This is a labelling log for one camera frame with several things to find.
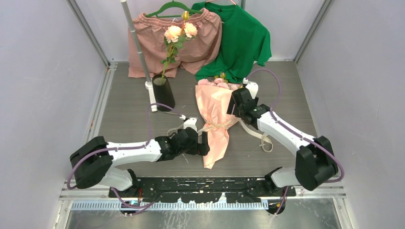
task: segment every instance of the pink shorts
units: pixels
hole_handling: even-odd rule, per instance
[[[202,9],[202,14],[193,14],[187,22],[197,27],[198,34],[195,39],[186,41],[184,48],[179,50],[176,62],[169,64],[165,75],[175,77],[177,67],[181,65],[185,70],[196,74],[206,64],[212,62],[218,55],[222,36],[221,18],[207,9]],[[163,64],[160,62],[166,59],[166,45],[164,43],[164,33],[171,25],[181,27],[183,19],[174,21],[160,18],[147,18],[141,14],[134,20],[139,43],[145,56],[145,61],[149,69],[150,76],[161,74]],[[131,33],[129,39],[129,77],[145,77],[142,65],[139,60],[137,48],[132,40]]]

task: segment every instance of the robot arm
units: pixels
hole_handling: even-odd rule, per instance
[[[198,134],[195,127],[196,118],[184,122],[185,129],[178,130],[172,136],[159,136],[146,142],[139,143],[112,143],[106,142],[104,137],[98,136],[87,142],[70,156],[72,167],[85,156],[97,150],[104,152],[94,154],[82,160],[75,171],[77,188],[89,188],[96,184],[114,187],[123,194],[135,193],[138,189],[138,180],[135,173],[116,168],[119,165],[149,161],[159,162],[172,160],[182,153],[205,156],[210,151],[207,133],[202,133],[202,142],[198,143]]]
[[[296,158],[295,167],[279,167],[265,175],[268,188],[277,189],[301,185],[314,190],[338,173],[338,166],[319,148],[309,144],[310,139],[333,155],[327,138],[315,138],[288,124],[264,104],[257,105],[258,86],[244,80],[244,87],[233,91],[227,113],[241,118],[246,124],[269,134],[284,145]]]

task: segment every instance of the pink wrapping paper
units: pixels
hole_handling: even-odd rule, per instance
[[[234,115],[226,114],[232,90],[210,86],[197,85],[195,97],[201,116],[206,124],[204,130],[208,132],[208,145],[210,152],[203,157],[204,168],[212,168],[217,160],[224,157],[228,147],[228,128],[233,126],[237,119]]]

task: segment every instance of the white wall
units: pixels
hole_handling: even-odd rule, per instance
[[[405,223],[405,2],[334,1],[298,63],[357,228]]]
[[[169,0],[128,0],[132,18],[152,13]],[[202,0],[181,0],[191,7]],[[128,61],[128,24],[119,0],[77,0],[108,59]],[[216,4],[230,4],[218,0]],[[293,60],[323,0],[246,0],[246,11],[270,31],[272,60]],[[165,11],[170,15],[174,9]]]
[[[64,0],[0,8],[0,228],[50,229],[105,66]]]
[[[324,0],[246,0],[246,11],[270,31],[270,60],[294,60]]]

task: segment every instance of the metal floor panel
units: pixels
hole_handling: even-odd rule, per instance
[[[124,217],[119,211],[71,210],[67,229],[340,229],[332,199],[287,200],[275,218],[262,210],[161,210]]]

